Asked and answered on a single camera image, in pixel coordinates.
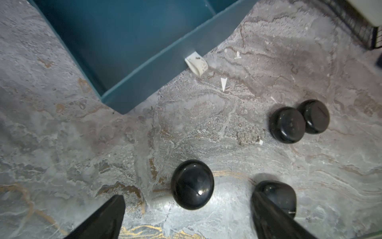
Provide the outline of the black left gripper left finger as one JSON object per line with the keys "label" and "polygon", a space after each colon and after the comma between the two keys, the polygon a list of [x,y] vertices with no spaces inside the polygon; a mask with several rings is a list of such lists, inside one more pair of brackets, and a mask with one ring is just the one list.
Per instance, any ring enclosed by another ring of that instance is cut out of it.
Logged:
{"label": "black left gripper left finger", "polygon": [[114,195],[90,215],[67,239],[117,239],[125,213],[122,195]]}

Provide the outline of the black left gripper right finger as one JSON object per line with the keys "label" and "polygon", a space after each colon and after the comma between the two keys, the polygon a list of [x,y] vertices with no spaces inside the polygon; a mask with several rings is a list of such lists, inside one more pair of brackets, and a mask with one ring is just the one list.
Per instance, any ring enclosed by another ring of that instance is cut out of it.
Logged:
{"label": "black left gripper right finger", "polygon": [[264,193],[251,198],[252,218],[259,239],[314,239],[315,236],[288,216]]}

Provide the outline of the teal drawer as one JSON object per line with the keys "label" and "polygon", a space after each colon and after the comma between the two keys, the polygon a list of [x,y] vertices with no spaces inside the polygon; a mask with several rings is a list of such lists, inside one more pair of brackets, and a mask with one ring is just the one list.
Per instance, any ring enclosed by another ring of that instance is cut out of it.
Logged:
{"label": "teal drawer", "polygon": [[126,114],[225,41],[254,1],[31,1],[101,102]]}

